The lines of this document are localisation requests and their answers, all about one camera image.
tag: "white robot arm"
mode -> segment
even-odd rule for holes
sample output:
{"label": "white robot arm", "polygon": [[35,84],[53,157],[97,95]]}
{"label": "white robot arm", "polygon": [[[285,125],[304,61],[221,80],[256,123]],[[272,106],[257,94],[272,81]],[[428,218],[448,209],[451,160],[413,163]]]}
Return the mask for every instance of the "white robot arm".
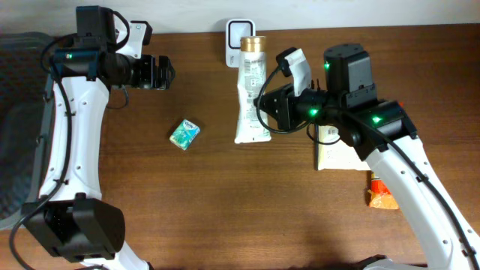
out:
{"label": "white robot arm", "polygon": [[[101,122],[112,86],[165,90],[175,71],[166,56],[159,57],[157,66],[154,56],[142,54],[152,35],[147,22],[127,22],[119,13],[98,6],[78,7],[76,15],[73,47],[57,49],[50,59],[55,121],[40,201],[22,207],[28,218],[19,224],[54,257],[102,269],[153,269],[125,242],[122,212],[101,202]],[[45,197],[51,198],[39,207]],[[12,252],[18,259],[14,248]]]}
{"label": "white robot arm", "polygon": [[[302,122],[334,125],[340,138],[354,147],[363,161],[367,161],[397,200],[420,241],[428,269],[479,270],[479,236],[437,178],[416,128],[403,108],[397,102],[377,100],[368,53],[359,44],[342,44],[327,49],[324,67],[328,91],[315,91],[310,87],[299,91],[298,81],[311,80],[310,68],[292,69],[290,59],[293,56],[305,58],[299,56],[300,52],[300,49],[290,48],[277,56],[277,69],[254,101],[259,104],[257,114],[260,110],[267,112],[277,121],[279,130],[260,119],[263,126],[274,133],[288,134],[305,126]],[[262,95],[278,71],[286,77],[292,74],[294,84]],[[390,259],[379,257],[366,259],[355,267],[367,270],[424,269],[394,264]]]}

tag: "gray fabric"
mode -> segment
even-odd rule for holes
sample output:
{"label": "gray fabric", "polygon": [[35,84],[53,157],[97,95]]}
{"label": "gray fabric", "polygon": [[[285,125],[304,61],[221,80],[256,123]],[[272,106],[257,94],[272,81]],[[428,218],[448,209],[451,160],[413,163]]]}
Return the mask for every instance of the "gray fabric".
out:
{"label": "gray fabric", "polygon": [[0,227],[37,191],[32,173],[47,81],[39,63],[51,40],[41,33],[0,37]]}

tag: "white device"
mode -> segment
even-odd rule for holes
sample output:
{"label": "white device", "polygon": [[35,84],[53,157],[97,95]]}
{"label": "white device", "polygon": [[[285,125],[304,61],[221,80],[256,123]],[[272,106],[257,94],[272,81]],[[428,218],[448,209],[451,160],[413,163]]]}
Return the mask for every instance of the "white device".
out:
{"label": "white device", "polygon": [[311,87],[312,74],[302,49],[297,49],[285,57],[293,77],[293,91],[296,97]]}
{"label": "white device", "polygon": [[231,19],[226,23],[225,62],[227,66],[239,67],[240,40],[255,34],[255,23],[251,19]]}

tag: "white tube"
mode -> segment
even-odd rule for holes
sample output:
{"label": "white tube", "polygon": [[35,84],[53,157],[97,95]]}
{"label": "white tube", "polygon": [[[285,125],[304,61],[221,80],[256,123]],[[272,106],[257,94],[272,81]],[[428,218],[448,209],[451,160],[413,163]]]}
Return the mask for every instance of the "white tube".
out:
{"label": "white tube", "polygon": [[[258,121],[257,108],[254,105],[254,99],[258,97],[266,80],[266,54],[263,52],[265,38],[244,37],[241,41],[237,83],[240,113],[235,143],[268,142],[272,139],[270,132]],[[268,123],[265,112],[260,112],[260,116]]]}

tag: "gold cap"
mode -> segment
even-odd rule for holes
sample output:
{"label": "gold cap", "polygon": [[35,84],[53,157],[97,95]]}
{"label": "gold cap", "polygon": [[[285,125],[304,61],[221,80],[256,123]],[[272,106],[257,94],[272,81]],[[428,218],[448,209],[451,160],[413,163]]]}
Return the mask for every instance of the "gold cap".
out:
{"label": "gold cap", "polygon": [[266,37],[242,37],[240,50],[242,52],[265,52]]}

